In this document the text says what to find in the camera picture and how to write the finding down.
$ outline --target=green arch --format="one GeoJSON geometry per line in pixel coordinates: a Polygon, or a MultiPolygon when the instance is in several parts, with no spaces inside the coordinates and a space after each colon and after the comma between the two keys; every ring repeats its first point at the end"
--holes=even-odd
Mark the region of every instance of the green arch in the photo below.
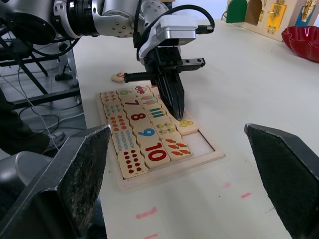
{"type": "Polygon", "coordinates": [[[227,23],[244,22],[247,11],[246,0],[232,0],[227,9],[227,23]]]}

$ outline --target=table surface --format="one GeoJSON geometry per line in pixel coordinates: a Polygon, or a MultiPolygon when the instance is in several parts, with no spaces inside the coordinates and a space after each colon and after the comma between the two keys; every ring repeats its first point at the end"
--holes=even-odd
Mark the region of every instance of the table surface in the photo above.
{"type": "MultiPolygon", "coordinates": [[[[282,42],[221,21],[213,34],[181,49],[183,58],[207,62],[180,75],[185,110],[226,157],[128,192],[118,191],[107,161],[100,195],[108,238],[290,239],[263,188],[244,125],[293,133],[319,155],[319,65],[282,42]],[[156,213],[136,219],[153,207],[156,213]]],[[[83,37],[74,53],[86,124],[98,126],[95,93],[134,85],[110,77],[144,67],[132,39],[83,37]]]]}

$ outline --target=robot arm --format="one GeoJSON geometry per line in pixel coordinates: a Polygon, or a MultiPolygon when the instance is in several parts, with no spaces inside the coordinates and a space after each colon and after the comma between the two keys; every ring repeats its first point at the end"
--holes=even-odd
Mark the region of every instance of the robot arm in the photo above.
{"type": "Polygon", "coordinates": [[[133,37],[137,60],[146,72],[125,74],[125,82],[151,80],[178,120],[184,113],[179,73],[205,65],[203,58],[183,60],[180,46],[214,30],[214,20],[204,9],[185,5],[168,10],[159,0],[0,0],[0,18],[16,37],[34,44],[48,44],[58,33],[73,39],[133,37]],[[211,25],[198,26],[195,17],[172,15],[183,9],[199,10],[211,25]]]}

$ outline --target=wooden tray frame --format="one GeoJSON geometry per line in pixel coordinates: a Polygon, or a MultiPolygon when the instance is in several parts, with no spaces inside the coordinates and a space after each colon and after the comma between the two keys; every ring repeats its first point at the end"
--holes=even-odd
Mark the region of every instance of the wooden tray frame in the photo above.
{"type": "MultiPolygon", "coordinates": [[[[107,124],[107,118],[106,118],[106,115],[104,112],[100,93],[96,94],[96,102],[97,102],[97,107],[98,107],[98,111],[99,111],[101,124],[107,124]]],[[[159,168],[150,169],[150,171],[148,173],[142,174],[140,176],[136,176],[136,177],[133,177],[130,179],[124,179],[122,177],[122,173],[121,173],[120,165],[118,164],[117,154],[116,154],[116,151],[115,151],[115,148],[113,145],[113,141],[110,140],[109,146],[108,146],[108,159],[111,162],[111,165],[113,168],[113,173],[115,175],[116,183],[119,187],[119,190],[124,191],[127,189],[131,189],[133,187],[152,182],[154,180],[157,180],[157,179],[184,171],[186,169],[223,158],[225,156],[225,154],[219,148],[219,146],[216,144],[216,142],[214,140],[208,140],[209,138],[206,137],[206,135],[204,134],[204,131],[198,125],[198,123],[196,121],[194,121],[194,123],[197,124],[198,131],[204,137],[204,139],[207,141],[207,143],[212,147],[214,152],[197,157],[197,158],[191,158],[191,159],[186,158],[184,160],[180,160],[180,161],[176,161],[176,162],[171,161],[169,164],[166,164],[166,165],[159,167],[159,168]]]]}

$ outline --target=yellow wooden door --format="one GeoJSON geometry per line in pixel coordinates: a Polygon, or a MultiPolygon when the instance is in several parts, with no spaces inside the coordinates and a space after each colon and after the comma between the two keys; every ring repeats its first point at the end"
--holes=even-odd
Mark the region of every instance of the yellow wooden door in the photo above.
{"type": "Polygon", "coordinates": [[[283,20],[285,11],[287,6],[283,4],[273,3],[271,6],[271,11],[268,12],[268,22],[267,22],[267,30],[268,33],[274,34],[279,30],[280,24],[283,20]]]}

